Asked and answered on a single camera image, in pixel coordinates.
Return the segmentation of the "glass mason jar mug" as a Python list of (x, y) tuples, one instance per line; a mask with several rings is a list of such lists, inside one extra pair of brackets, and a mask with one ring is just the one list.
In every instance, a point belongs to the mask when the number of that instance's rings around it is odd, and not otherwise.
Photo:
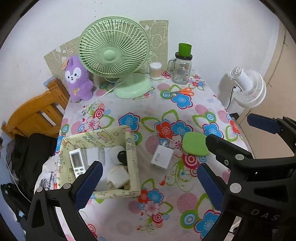
[(192, 45), (179, 43), (175, 58), (168, 61), (168, 72), (176, 84), (186, 85), (189, 82), (193, 58), (191, 49)]

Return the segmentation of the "yellow patterned storage box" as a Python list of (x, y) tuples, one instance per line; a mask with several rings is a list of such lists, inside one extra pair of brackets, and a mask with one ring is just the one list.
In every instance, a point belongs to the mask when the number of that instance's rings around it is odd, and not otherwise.
[(62, 188), (66, 183), (73, 184), (76, 180), (70, 161), (70, 151), (79, 148), (110, 148), (115, 145), (124, 145), (126, 147), (127, 170), (130, 175), (129, 189), (95, 191), (95, 185), (99, 183), (103, 175), (103, 165), (99, 163), (92, 165), (91, 168), (86, 170), (83, 177), (87, 179), (81, 186), (88, 187), (92, 191), (91, 196), (95, 199), (139, 196), (141, 187), (137, 165), (137, 152), (133, 133), (129, 126), (115, 126), (64, 137), (61, 142), (57, 164), (57, 188)]

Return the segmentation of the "round cream compact case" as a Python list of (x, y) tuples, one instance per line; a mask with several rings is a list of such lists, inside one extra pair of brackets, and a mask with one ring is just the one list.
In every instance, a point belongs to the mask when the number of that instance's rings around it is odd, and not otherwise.
[(122, 145), (117, 145), (117, 146), (113, 146), (110, 149), (110, 159), (116, 165), (121, 165), (121, 163), (119, 162), (119, 160), (117, 158), (117, 155), (120, 151), (126, 151), (125, 147)]

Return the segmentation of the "white printed bag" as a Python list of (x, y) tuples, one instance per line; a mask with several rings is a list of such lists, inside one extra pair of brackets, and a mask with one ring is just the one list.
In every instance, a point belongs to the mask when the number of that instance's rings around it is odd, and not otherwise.
[(38, 176), (34, 191), (42, 187), (45, 190), (57, 189), (57, 161), (56, 157), (50, 157), (42, 166), (41, 174)]

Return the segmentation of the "orange handled scissors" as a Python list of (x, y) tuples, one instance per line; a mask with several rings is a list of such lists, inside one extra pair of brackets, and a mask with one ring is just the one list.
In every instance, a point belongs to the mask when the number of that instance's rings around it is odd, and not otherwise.
[(172, 92), (170, 92), (170, 94), (184, 94), (184, 95), (188, 95), (188, 96), (194, 96), (194, 92), (189, 87), (186, 87), (186, 88), (178, 90), (178, 91), (172, 91)]

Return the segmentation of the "purple plush toy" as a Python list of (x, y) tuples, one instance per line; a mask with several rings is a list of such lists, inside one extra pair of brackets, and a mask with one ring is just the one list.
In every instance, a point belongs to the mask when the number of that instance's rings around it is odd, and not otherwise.
[(89, 79), (89, 73), (80, 62), (78, 55), (65, 60), (62, 69), (64, 70), (70, 100), (72, 102), (90, 100), (94, 85)]

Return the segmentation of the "white 45W charger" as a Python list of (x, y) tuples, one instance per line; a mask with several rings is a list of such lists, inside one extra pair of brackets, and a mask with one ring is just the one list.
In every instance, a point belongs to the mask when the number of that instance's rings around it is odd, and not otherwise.
[(151, 160), (151, 164), (159, 168), (167, 169), (173, 153), (173, 149), (168, 148), (166, 142), (163, 142), (161, 145), (158, 145)]

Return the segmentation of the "green panda speaker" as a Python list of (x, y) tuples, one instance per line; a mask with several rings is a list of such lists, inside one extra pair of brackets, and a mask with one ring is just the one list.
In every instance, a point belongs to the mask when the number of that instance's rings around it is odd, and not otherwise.
[(207, 156), (210, 153), (206, 146), (206, 136), (197, 132), (184, 134), (182, 149), (185, 153), (194, 156)]

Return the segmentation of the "white remote control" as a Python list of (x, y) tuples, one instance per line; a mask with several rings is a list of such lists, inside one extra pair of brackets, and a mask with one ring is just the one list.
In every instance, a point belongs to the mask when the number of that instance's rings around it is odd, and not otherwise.
[(86, 149), (75, 149), (69, 152), (70, 161), (76, 178), (88, 169)]

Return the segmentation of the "green desk fan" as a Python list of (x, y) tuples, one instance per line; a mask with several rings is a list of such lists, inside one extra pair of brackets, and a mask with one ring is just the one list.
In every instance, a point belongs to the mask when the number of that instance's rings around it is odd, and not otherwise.
[(149, 75), (138, 72), (147, 61), (149, 47), (149, 37), (140, 24), (108, 16), (82, 32), (78, 53), (89, 72), (115, 84), (113, 91), (117, 97), (133, 99), (152, 87)]

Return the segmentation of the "white USB charger cube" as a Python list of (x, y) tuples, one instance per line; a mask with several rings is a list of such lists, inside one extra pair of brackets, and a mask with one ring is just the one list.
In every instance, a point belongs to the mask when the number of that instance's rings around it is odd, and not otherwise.
[(107, 173), (107, 179), (119, 189), (130, 180), (130, 175), (124, 166), (115, 166)]

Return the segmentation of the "wooden chair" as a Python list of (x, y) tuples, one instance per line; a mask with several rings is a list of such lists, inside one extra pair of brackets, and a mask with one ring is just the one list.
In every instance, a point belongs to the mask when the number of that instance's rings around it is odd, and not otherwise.
[(48, 90), (43, 94), (26, 101), (14, 111), (1, 130), (10, 138), (15, 135), (29, 137), (41, 133), (57, 138), (64, 114), (69, 102), (69, 93), (59, 78), (47, 84)]

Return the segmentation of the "floral tablecloth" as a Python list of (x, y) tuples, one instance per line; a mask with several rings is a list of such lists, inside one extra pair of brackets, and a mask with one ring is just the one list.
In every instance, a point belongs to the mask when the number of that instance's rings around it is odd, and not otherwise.
[[(209, 85), (192, 73), (189, 88), (194, 96), (170, 94), (181, 90), (163, 72), (150, 90), (133, 99), (121, 99), (111, 84), (101, 84), (84, 111), (85, 102), (69, 102), (57, 140), (100, 128), (129, 126), (137, 148), (140, 196), (118, 199), (91, 198), (80, 214), (97, 240), (202, 240), (214, 224), (214, 209), (197, 178), (197, 167), (206, 163), (224, 181), (228, 168), (213, 155), (192, 156), (183, 152), (187, 132), (214, 134), (245, 147), (234, 121)], [(163, 142), (174, 153), (167, 169), (151, 164)]]

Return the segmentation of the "black round small object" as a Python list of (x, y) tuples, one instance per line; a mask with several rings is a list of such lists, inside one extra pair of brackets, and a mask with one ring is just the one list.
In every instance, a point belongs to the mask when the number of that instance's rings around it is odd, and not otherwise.
[(127, 166), (127, 156), (126, 156), (126, 151), (120, 151), (117, 155), (117, 158), (119, 160), (119, 162), (123, 165), (123, 166)]

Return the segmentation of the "white floor fan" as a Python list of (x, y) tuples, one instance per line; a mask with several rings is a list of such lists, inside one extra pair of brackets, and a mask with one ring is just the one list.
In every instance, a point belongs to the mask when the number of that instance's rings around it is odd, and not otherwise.
[(239, 106), (252, 109), (264, 101), (267, 93), (266, 83), (259, 72), (237, 66), (230, 71), (230, 77), (239, 88), (234, 95)]

